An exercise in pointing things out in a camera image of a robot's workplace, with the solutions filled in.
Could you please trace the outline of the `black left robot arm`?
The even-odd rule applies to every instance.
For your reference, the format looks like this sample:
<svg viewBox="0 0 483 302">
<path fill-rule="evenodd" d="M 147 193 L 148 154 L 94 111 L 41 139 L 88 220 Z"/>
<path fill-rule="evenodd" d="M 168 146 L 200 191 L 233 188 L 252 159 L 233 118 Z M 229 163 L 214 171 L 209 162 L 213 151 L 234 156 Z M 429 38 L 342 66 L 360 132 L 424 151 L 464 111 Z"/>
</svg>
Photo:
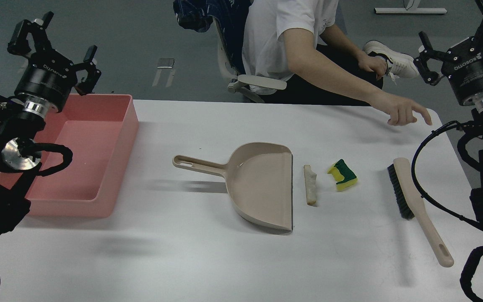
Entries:
<svg viewBox="0 0 483 302">
<path fill-rule="evenodd" d="M 29 213 L 26 198 L 35 178 L 67 168 L 73 159 L 69 147 L 37 143 L 50 111 L 62 112 L 71 90 L 92 93 L 101 71 L 88 48 L 82 62 L 74 63 L 52 47 L 46 30 L 54 14 L 17 23 L 8 53 L 27 59 L 13 96 L 0 95 L 0 235 L 11 232 Z"/>
</svg>

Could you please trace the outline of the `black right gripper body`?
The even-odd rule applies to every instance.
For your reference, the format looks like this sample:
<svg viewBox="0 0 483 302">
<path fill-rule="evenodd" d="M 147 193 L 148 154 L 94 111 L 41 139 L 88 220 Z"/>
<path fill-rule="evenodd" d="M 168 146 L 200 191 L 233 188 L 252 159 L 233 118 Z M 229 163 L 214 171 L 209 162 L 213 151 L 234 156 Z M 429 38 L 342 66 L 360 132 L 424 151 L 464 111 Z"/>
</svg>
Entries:
<svg viewBox="0 0 483 302">
<path fill-rule="evenodd" d="M 468 37 L 447 51 L 445 77 L 461 106 L 472 106 L 483 97 L 483 41 Z"/>
</svg>

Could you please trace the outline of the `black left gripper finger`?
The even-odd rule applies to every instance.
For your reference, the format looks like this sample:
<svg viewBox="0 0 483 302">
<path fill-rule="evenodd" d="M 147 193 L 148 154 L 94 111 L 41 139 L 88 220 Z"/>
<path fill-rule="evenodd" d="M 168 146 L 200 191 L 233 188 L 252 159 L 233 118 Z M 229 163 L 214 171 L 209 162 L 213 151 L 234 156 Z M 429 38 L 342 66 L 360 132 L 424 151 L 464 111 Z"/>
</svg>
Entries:
<svg viewBox="0 0 483 302">
<path fill-rule="evenodd" d="M 54 12 L 48 11 L 40 19 L 34 21 L 23 19 L 17 23 L 12 37 L 8 42 L 7 52 L 13 55 L 27 57 L 32 52 L 28 40 L 29 36 L 33 39 L 36 52 L 48 53 L 54 50 L 46 33 L 46 29 L 53 17 Z"/>
<path fill-rule="evenodd" d="M 98 47 L 96 45 L 90 46 L 83 61 L 73 65 L 74 72 L 86 71 L 87 74 L 84 80 L 74 85 L 75 90 L 81 96 L 92 93 L 102 75 L 102 72 L 96 67 L 96 63 L 94 62 L 97 49 Z"/>
</svg>

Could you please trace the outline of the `person's bare forearm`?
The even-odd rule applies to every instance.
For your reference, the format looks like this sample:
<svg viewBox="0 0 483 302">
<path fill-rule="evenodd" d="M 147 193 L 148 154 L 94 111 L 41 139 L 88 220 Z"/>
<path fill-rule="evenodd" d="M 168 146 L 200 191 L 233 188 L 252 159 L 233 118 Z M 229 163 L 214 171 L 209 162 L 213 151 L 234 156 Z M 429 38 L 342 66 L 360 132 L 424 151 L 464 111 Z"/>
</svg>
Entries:
<svg viewBox="0 0 483 302">
<path fill-rule="evenodd" d="M 369 82 L 349 74 L 316 50 L 314 35 L 307 29 L 287 29 L 282 33 L 282 38 L 288 69 L 310 84 L 366 103 L 369 97 L 382 91 Z"/>
</svg>

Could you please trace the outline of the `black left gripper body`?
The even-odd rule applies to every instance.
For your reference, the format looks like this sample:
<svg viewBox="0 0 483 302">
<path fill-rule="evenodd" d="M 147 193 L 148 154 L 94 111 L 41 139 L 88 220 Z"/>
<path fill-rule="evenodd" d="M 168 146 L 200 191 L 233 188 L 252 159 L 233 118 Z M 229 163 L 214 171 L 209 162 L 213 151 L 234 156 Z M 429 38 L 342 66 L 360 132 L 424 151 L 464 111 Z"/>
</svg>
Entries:
<svg viewBox="0 0 483 302">
<path fill-rule="evenodd" d="M 56 50 L 31 54 L 15 88 L 15 96 L 21 100 L 25 95 L 42 98 L 61 112 L 77 83 L 73 65 L 73 61 Z"/>
</svg>

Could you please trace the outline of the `person's bare hand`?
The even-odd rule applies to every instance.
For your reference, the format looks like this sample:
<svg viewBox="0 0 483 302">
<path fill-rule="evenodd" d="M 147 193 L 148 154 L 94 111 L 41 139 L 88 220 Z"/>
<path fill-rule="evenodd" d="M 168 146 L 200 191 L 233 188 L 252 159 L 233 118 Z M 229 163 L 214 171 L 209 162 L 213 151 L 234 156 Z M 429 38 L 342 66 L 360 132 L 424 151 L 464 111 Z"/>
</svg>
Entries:
<svg viewBox="0 0 483 302">
<path fill-rule="evenodd" d="M 375 109 L 389 115 L 387 124 L 404 126 L 417 122 L 414 113 L 421 114 L 427 125 L 432 125 L 431 115 L 427 108 L 410 98 L 400 97 L 383 91 L 376 92 L 368 99 L 368 103 Z"/>
</svg>

